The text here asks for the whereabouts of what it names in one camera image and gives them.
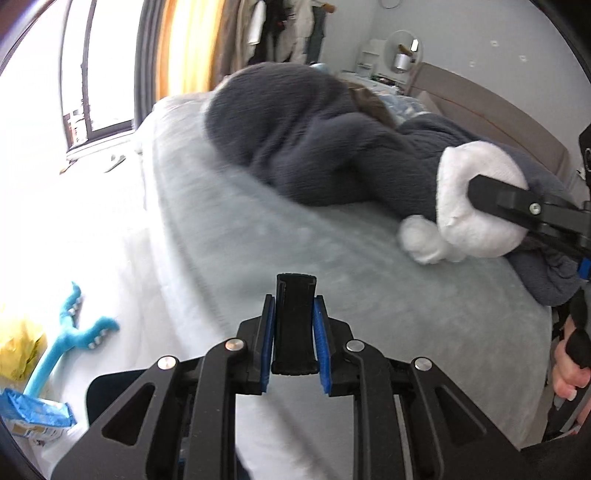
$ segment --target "blue plush toy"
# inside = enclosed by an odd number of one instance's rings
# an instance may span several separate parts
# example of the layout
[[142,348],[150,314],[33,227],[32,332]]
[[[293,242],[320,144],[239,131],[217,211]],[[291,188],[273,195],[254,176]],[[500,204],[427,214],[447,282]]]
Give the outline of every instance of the blue plush toy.
[[119,324],[108,317],[99,318],[95,324],[87,330],[78,330],[74,326],[76,311],[82,301],[80,287],[72,282],[72,294],[66,299],[60,310],[61,332],[56,341],[47,349],[39,360],[37,367],[27,383],[24,394],[38,397],[39,393],[49,379],[49,375],[56,366],[58,360],[67,351],[76,348],[92,350],[101,343],[109,331],[119,330]]

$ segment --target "white pompom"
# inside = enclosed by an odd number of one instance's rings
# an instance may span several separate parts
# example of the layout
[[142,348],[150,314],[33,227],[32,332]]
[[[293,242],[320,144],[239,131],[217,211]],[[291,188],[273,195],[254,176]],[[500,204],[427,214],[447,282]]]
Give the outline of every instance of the white pompom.
[[398,240],[402,249],[423,265],[441,260],[459,262],[466,257],[441,237],[435,223],[422,215],[412,215],[401,222]]
[[513,159],[488,142],[446,148],[437,172],[437,226],[441,236],[473,257],[493,258],[517,248],[527,230],[476,210],[468,199],[468,183],[477,175],[527,189]]

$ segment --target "yellow bag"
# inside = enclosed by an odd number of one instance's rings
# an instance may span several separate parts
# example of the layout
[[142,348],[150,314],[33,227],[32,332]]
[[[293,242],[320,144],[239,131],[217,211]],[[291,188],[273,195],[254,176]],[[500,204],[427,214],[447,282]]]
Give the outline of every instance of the yellow bag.
[[0,375],[16,382],[24,380],[46,349],[43,327],[0,303]]

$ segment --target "blanket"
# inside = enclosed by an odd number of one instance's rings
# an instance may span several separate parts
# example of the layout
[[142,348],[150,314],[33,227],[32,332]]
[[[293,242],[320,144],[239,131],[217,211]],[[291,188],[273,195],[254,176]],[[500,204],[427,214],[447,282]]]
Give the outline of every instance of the blanket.
[[[442,152],[489,141],[432,113],[388,128],[360,112],[341,81],[295,64],[264,63],[238,72],[215,93],[204,123],[228,161],[295,202],[374,200],[397,217],[423,215],[433,222]],[[527,153],[495,144],[519,166],[532,191],[569,198],[558,178]],[[566,302],[580,286],[574,261],[532,239],[506,257],[543,305]]]
[[[180,358],[203,355],[260,315],[278,272],[316,275],[331,317],[389,358],[431,358],[522,445],[544,386],[551,319],[506,259],[425,267],[396,245],[400,223],[377,202],[306,207],[277,195],[203,138],[212,95],[161,100],[136,137]],[[350,398],[327,398],[316,375],[273,375],[269,393],[236,401],[236,445],[253,479],[351,479]]]

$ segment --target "curtain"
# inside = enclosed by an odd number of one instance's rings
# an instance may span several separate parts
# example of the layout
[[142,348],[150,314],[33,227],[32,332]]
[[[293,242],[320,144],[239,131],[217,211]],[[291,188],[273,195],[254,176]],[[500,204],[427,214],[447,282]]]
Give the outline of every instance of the curtain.
[[207,92],[224,0],[167,0],[157,54],[156,97]]

